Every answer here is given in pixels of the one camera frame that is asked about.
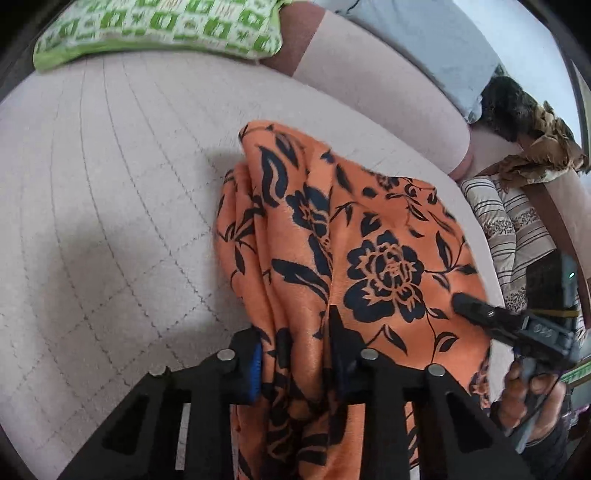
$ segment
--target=bolt head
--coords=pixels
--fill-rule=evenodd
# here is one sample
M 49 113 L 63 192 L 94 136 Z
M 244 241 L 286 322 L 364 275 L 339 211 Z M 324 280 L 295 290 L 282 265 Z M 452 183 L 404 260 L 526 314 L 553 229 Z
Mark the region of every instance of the bolt head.
M 427 371 L 434 377 L 442 377 L 445 375 L 445 368 L 439 364 L 431 364 L 428 366 Z
M 152 375 L 153 377 L 161 377 L 162 375 L 164 375 L 166 373 L 166 365 L 163 365 L 163 364 L 154 365 L 154 366 L 150 367 L 150 369 L 148 370 L 148 373 L 150 375 Z
M 364 360 L 377 360 L 379 357 L 379 353 L 377 350 L 373 348 L 364 348 L 361 350 L 361 358 Z
M 236 352 L 230 348 L 225 348 L 217 353 L 217 358 L 222 362 L 229 362 L 236 356 Z

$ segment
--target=pillow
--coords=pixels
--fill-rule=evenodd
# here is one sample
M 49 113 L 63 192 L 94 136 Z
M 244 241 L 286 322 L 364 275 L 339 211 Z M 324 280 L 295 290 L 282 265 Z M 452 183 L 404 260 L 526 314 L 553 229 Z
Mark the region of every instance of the pillow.
M 81 55 L 188 48 L 270 57 L 281 48 L 279 8 L 291 0 L 77 0 L 37 40 L 47 70 Z

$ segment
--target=sofa cushion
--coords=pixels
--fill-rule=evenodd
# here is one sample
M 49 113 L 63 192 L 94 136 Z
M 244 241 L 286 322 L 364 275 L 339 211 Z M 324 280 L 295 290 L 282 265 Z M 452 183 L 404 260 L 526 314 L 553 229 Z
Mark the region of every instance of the sofa cushion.
M 472 159 L 468 125 L 426 75 L 371 33 L 317 5 L 295 2 L 280 18 L 284 45 L 261 63 L 328 93 L 460 178 L 453 172 Z
M 39 480 L 57 477 L 149 369 L 196 365 L 248 324 L 218 276 L 212 226 L 223 176 L 242 157 L 238 132 L 257 118 L 435 185 L 489 301 L 502 304 L 456 184 L 324 93 L 189 52 L 34 73 L 0 105 L 0 423 Z M 493 396 L 510 360 L 494 347 Z

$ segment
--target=striped cushion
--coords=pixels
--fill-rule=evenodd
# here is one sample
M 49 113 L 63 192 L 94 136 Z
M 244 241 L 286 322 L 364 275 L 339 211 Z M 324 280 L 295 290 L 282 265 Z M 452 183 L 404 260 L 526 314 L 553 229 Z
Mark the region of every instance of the striped cushion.
M 505 307 L 518 313 L 527 307 L 527 266 L 555 250 L 556 244 L 522 189 L 504 191 L 497 175 L 465 180 L 460 188 L 486 235 Z M 578 297 L 577 303 L 577 335 L 583 342 L 585 327 Z

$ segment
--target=blanket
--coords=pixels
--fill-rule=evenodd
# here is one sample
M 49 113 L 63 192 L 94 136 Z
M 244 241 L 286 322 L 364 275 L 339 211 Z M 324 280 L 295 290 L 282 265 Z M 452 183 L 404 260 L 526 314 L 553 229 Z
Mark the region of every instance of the blanket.
M 443 366 L 483 408 L 489 338 L 454 292 L 485 292 L 461 227 L 423 181 L 386 177 L 272 122 L 239 134 L 216 248 L 263 347 L 261 395 L 233 410 L 239 479 L 357 480 L 363 406 L 332 387 L 331 325 L 396 363 Z M 410 465 L 418 462 L 407 405 Z

